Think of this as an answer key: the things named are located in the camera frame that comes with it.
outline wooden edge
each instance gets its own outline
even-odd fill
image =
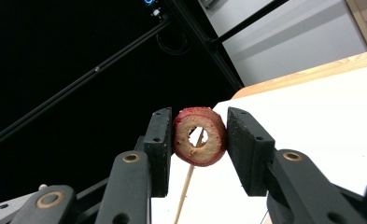
[[[278,77],[252,86],[247,86],[235,93],[232,99],[249,96],[265,91],[277,90],[323,77],[339,75],[345,72],[353,71],[367,67],[367,52],[357,54],[332,63],[309,68],[298,73]]]

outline wooden skewer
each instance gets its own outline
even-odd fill
[[[197,145],[196,145],[197,147],[199,147],[202,144],[203,136],[204,136],[204,128],[201,130],[200,137],[198,138]],[[179,206],[177,207],[174,224],[177,224],[177,222],[179,221],[183,203],[184,203],[184,200],[186,199],[187,190],[189,189],[191,176],[192,176],[192,173],[194,172],[194,167],[195,167],[194,165],[190,165],[189,171],[187,172],[186,181],[184,183],[183,190],[180,195]]]

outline apple ring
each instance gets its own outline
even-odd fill
[[[188,107],[179,112],[174,120],[176,155],[196,166],[209,166],[219,161],[227,148],[227,130],[221,116],[209,107]],[[204,128],[208,139],[195,147],[190,133],[197,127]]]

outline black background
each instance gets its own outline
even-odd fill
[[[157,23],[140,0],[0,1],[0,132]],[[43,183],[80,192],[134,149],[152,112],[231,97],[196,48],[171,56],[152,37],[0,144],[0,202]]]

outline white table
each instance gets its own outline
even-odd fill
[[[298,85],[240,95],[218,103],[214,110],[225,124],[229,106],[246,110],[273,136],[276,149],[305,153],[333,184],[363,195],[367,186],[367,64],[341,71]],[[173,223],[188,170],[189,165],[174,155],[169,194],[152,199],[153,223]],[[260,224],[266,213],[266,198],[245,194],[226,153],[214,165],[195,168],[178,223]]]

